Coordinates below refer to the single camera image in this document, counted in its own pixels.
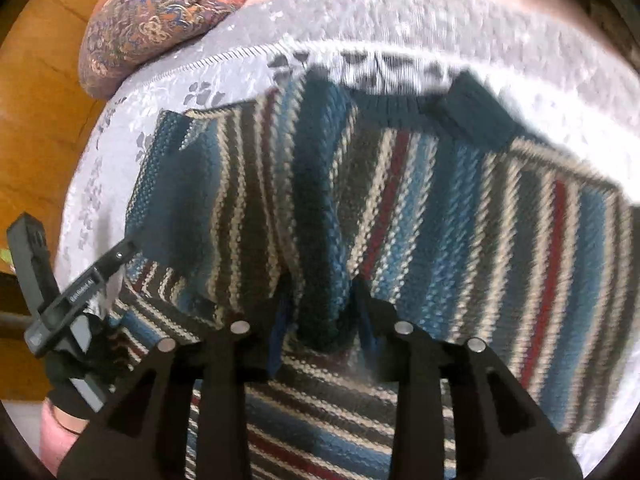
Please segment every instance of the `knit fabric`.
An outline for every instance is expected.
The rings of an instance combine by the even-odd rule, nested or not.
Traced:
[[[247,388],[252,469],[382,479],[396,391],[362,366],[351,278],[435,338],[485,339],[556,428],[592,430],[636,311],[639,220],[468,73],[445,95],[398,96],[312,70],[254,101],[160,114],[127,215],[143,251],[111,320],[134,365],[160,338],[241,316],[288,270],[295,334],[276,380]]]

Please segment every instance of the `striped sweater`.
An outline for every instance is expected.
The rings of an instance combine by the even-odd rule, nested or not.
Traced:
[[[396,391],[362,365],[351,278],[435,338],[485,339],[556,428],[592,430],[636,311],[638,220],[468,73],[444,95],[372,95],[311,69],[250,102],[160,114],[127,212],[144,248],[111,322],[134,365],[241,315],[288,270],[284,365],[247,390],[254,474],[383,479]]]

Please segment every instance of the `paisley fabric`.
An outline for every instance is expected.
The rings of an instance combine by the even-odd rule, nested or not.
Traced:
[[[111,98],[140,64],[207,32],[245,1],[108,0],[82,40],[82,88],[94,98]]]

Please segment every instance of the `green object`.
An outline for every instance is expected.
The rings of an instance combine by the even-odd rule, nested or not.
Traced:
[[[0,260],[6,262],[10,267],[14,266],[14,260],[11,258],[11,251],[9,249],[0,249]]]

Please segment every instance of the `pink surface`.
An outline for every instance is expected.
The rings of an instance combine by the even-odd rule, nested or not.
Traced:
[[[40,459],[55,476],[62,459],[71,449],[78,436],[59,425],[53,416],[52,405],[45,399],[42,405],[42,425],[40,427]]]

